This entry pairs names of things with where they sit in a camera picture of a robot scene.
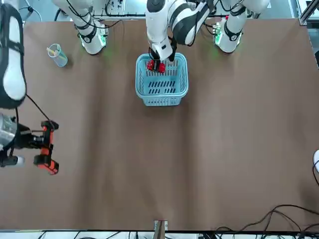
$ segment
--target metal frame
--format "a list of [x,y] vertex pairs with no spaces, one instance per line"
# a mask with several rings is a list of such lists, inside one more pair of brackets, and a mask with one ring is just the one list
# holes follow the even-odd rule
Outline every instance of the metal frame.
[[313,12],[319,7],[319,0],[312,0],[311,3],[307,6],[303,13],[299,17],[300,25],[304,26],[307,24],[308,18],[313,14]]

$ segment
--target basket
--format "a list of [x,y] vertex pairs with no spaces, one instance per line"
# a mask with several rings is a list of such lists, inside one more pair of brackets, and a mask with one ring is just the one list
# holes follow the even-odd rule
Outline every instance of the basket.
[[135,90],[146,106],[177,106],[188,91],[187,61],[175,54],[173,62],[165,60],[165,73],[149,71],[150,57],[142,54],[136,61]]

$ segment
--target black cable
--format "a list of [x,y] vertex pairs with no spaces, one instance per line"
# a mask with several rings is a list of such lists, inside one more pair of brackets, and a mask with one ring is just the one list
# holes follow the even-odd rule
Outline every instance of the black cable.
[[306,227],[306,228],[304,229],[304,232],[307,231],[307,230],[310,229],[310,228],[313,228],[313,227],[319,227],[319,223],[315,223],[315,224],[312,224],[312,225]]
[[73,239],[76,239],[77,236],[80,234],[81,231],[78,231],[78,233],[75,235],[75,237]]
[[315,167],[316,167],[317,163],[319,163],[319,160],[313,165],[313,175],[314,175],[315,181],[319,187],[319,182],[318,182],[318,179],[317,179],[316,174],[315,174]]
[[206,22],[203,22],[203,25],[204,25],[204,26],[207,26],[207,27],[209,27],[209,28],[213,28],[212,25],[209,25],[209,24],[207,24]]
[[52,121],[49,119],[49,117],[43,112],[43,110],[37,105],[37,103],[28,95],[26,94],[26,96],[29,98],[29,100],[31,100],[31,102],[38,108],[38,110],[43,114],[43,116],[50,122],[53,130],[55,130],[54,125],[52,124]]
[[312,214],[315,214],[315,215],[318,215],[318,216],[319,216],[319,213],[318,213],[318,212],[316,212],[316,211],[314,211],[314,210],[311,210],[311,209],[307,209],[307,208],[304,208],[304,207],[301,207],[301,206],[297,206],[297,205],[293,205],[293,204],[280,204],[280,205],[275,206],[271,211],[269,211],[261,220],[255,222],[255,223],[249,223],[249,224],[247,224],[246,226],[244,226],[242,229],[240,229],[240,230],[238,230],[238,231],[224,232],[224,233],[226,233],[226,234],[228,234],[228,233],[236,234],[236,233],[242,232],[242,231],[244,231],[245,229],[247,229],[248,227],[251,227],[251,226],[254,226],[254,225],[257,225],[257,224],[263,222],[263,221],[268,217],[268,215],[272,215],[272,213],[273,213],[274,211],[277,211],[277,210],[276,210],[277,208],[281,208],[281,207],[293,207],[293,208],[298,208],[298,209],[302,209],[302,210],[304,210],[304,211],[306,211],[306,212],[308,212],[308,213],[312,213]]
[[61,9],[59,8],[58,11],[56,11],[56,14],[55,14],[55,17],[54,17],[54,21],[57,21],[60,12],[61,12]]
[[117,235],[117,234],[119,234],[119,233],[120,233],[120,232],[114,233],[114,234],[110,235],[109,237],[107,237],[107,238],[105,238],[105,239],[110,239],[110,238],[114,237],[115,235]]
[[[114,237],[115,235],[119,234],[120,232],[114,233],[112,235],[110,235],[109,237],[107,237],[106,239],[110,239],[111,237]],[[79,239],[96,239],[96,238],[92,238],[92,237],[84,237],[84,238],[79,238]]]
[[223,8],[224,11],[231,11],[231,8],[229,10],[226,10],[222,0],[220,0],[219,2],[220,2],[220,5],[221,5],[221,7]]
[[221,7],[223,8],[223,10],[226,11],[226,12],[227,12],[227,11],[232,11],[232,10],[234,10],[234,8],[237,6],[237,3],[236,3],[236,4],[234,4],[229,10],[226,10],[226,8],[224,7],[224,4],[223,4],[222,0],[220,0],[219,2],[220,2]]
[[82,21],[84,21],[84,22],[85,22],[87,25],[89,25],[89,26],[96,27],[96,28],[99,28],[99,29],[108,29],[108,28],[110,28],[110,27],[112,27],[112,26],[115,26],[115,25],[116,25],[117,23],[119,23],[120,21],[122,21],[122,20],[118,20],[118,21],[115,22],[114,24],[112,24],[112,25],[110,25],[110,26],[106,25],[105,27],[100,27],[100,26],[92,25],[92,24],[90,24],[89,22],[87,22],[86,20],[84,20],[83,16],[81,16],[81,15],[75,10],[75,8],[72,6],[72,4],[69,2],[69,0],[66,0],[66,1],[67,1],[68,4],[69,4],[69,9],[71,10],[71,12],[73,12],[73,14],[75,14],[76,16],[78,16],[79,18],[81,18]]
[[281,215],[281,216],[283,216],[284,218],[290,220],[293,224],[295,224],[295,225],[297,226],[297,228],[298,228],[299,231],[301,232],[301,227],[300,227],[294,220],[292,220],[290,217],[288,217],[286,214],[284,214],[284,213],[282,213],[282,212],[279,212],[279,211],[277,211],[277,210],[274,210],[274,212],[277,213],[277,214],[279,214],[279,215]]
[[211,32],[211,31],[209,30],[208,26],[205,25],[205,27],[206,27],[206,30],[207,30],[211,35],[213,35],[213,32]]
[[38,239],[41,239],[41,238],[44,236],[45,233],[46,233],[46,231],[44,231],[44,232],[38,237]]
[[114,17],[121,17],[121,16],[139,16],[139,17],[143,17],[143,16],[145,16],[145,14],[109,14],[108,13],[108,6],[109,6],[109,4],[110,4],[110,1],[111,0],[109,0],[108,1],[108,3],[105,5],[105,14],[106,14],[106,16],[114,16]]

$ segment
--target green light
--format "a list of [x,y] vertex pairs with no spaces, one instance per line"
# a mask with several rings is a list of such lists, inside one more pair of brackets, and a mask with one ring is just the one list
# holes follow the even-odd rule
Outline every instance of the green light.
[[223,33],[222,32],[219,32],[218,35],[216,36],[216,39],[215,39],[215,43],[216,45],[219,45],[220,44],[220,40],[221,40],[221,37],[223,36]]
[[102,46],[105,46],[105,45],[106,45],[106,39],[105,39],[104,36],[102,36],[102,35],[99,34],[99,40],[100,40]]

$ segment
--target cable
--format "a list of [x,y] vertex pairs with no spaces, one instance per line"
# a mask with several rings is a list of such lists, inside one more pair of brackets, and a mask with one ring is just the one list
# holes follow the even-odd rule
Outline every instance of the cable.
[[55,130],[55,127],[52,123],[52,121],[49,119],[49,117],[43,112],[43,110],[37,105],[37,103],[28,95],[26,94],[26,96],[29,98],[29,100],[31,100],[31,102],[38,108],[38,110],[43,114],[43,116],[50,122],[53,130]]
[[[271,218],[271,215],[274,213],[274,211],[277,211],[276,209],[277,208],[281,208],[281,207],[293,207],[293,208],[298,208],[298,209],[302,209],[308,213],[312,213],[312,214],[315,214],[315,215],[318,215],[319,216],[319,213],[317,211],[314,211],[314,210],[311,210],[311,209],[307,209],[307,208],[304,208],[304,207],[301,207],[301,206],[297,206],[297,205],[293,205],[293,204],[280,204],[280,205],[277,205],[275,206],[271,211],[269,211],[261,220],[255,222],[255,223],[249,223],[247,224],[246,226],[244,226],[242,229],[238,230],[238,231],[232,231],[231,233],[233,234],[236,234],[236,233],[239,233],[239,232],[242,232],[244,231],[245,229],[247,229],[248,227],[251,227],[251,226],[254,226],[254,225],[257,225],[261,222],[263,222],[267,217],[268,215],[270,215],[270,218]],[[270,223],[270,220],[267,222],[267,226],[266,226],[266,230],[268,228],[268,225]]]
[[221,5],[221,7],[223,8],[224,11],[232,11],[232,10],[234,10],[235,7],[237,7],[237,3],[236,3],[229,10],[226,10],[226,8],[224,7],[223,1],[220,0],[219,2],[220,2],[220,5]]
[[61,12],[61,9],[59,8],[58,11],[56,11],[56,14],[55,14],[55,17],[54,17],[54,21],[57,21],[60,12]]
[[41,17],[41,15],[40,15],[40,13],[39,13],[37,10],[35,10],[35,9],[33,9],[33,10],[39,15],[40,21],[42,22],[42,17]]
[[135,16],[135,17],[144,17],[146,16],[145,14],[109,14],[108,13],[108,6],[110,4],[110,1],[108,1],[108,3],[105,5],[105,14],[106,16],[113,16],[113,17],[121,17],[121,16]]
[[38,239],[41,239],[41,238],[44,236],[45,233],[46,233],[46,231],[44,231],[44,232],[38,237]]
[[[81,231],[79,231],[79,232],[77,233],[77,235],[75,235],[74,239],[79,235],[80,232],[81,232]],[[110,235],[109,237],[107,237],[106,239],[110,239],[111,237],[114,237],[115,235],[117,235],[117,234],[119,234],[119,233],[120,233],[120,232],[114,233],[114,234]],[[80,238],[80,239],[96,239],[96,238],[84,237],[84,238]]]
[[317,179],[316,174],[315,174],[315,167],[316,167],[317,163],[319,163],[319,160],[313,165],[313,175],[314,175],[315,181],[319,187],[319,182],[318,182],[318,179]]
[[108,29],[108,28],[110,28],[110,27],[112,27],[112,26],[115,26],[117,23],[119,23],[120,21],[122,21],[122,20],[118,20],[117,22],[115,22],[114,24],[112,24],[112,25],[110,25],[110,26],[108,26],[108,25],[106,25],[105,27],[100,27],[100,26],[96,26],[96,25],[92,25],[92,24],[90,24],[89,22],[87,22],[86,20],[84,20],[84,18],[75,10],[75,8],[72,6],[72,4],[69,2],[69,0],[66,0],[67,2],[68,2],[68,4],[70,5],[69,6],[69,9],[71,10],[71,12],[73,12],[73,14],[75,14],[76,16],[78,16],[79,18],[81,18],[82,19],[82,21],[84,21],[87,25],[89,25],[89,26],[92,26],[92,27],[95,27],[95,28],[99,28],[99,29]]
[[78,233],[75,235],[75,237],[73,239],[76,239],[77,236],[80,234],[81,231],[78,231]]
[[209,30],[208,26],[205,25],[205,27],[206,27],[207,31],[208,31],[211,35],[213,35],[213,32],[211,32],[211,31]]
[[[24,7],[19,8],[19,10],[29,9],[29,7],[30,7],[30,6],[24,6]],[[37,10],[35,10],[34,8],[32,8],[32,9],[33,9],[33,11],[35,11],[36,14],[38,14],[38,16],[40,17],[40,21],[42,22],[42,17],[41,17],[41,15],[40,15],[40,13],[39,13]]]
[[109,237],[107,237],[107,238],[105,238],[105,239],[110,239],[110,238],[114,237],[115,235],[117,235],[117,234],[119,234],[119,233],[120,233],[120,232],[114,233],[114,234],[110,235]]
[[312,224],[312,225],[306,227],[306,228],[304,229],[304,232],[307,231],[307,230],[310,229],[310,228],[313,228],[313,227],[319,227],[319,223],[315,223],[315,224]]

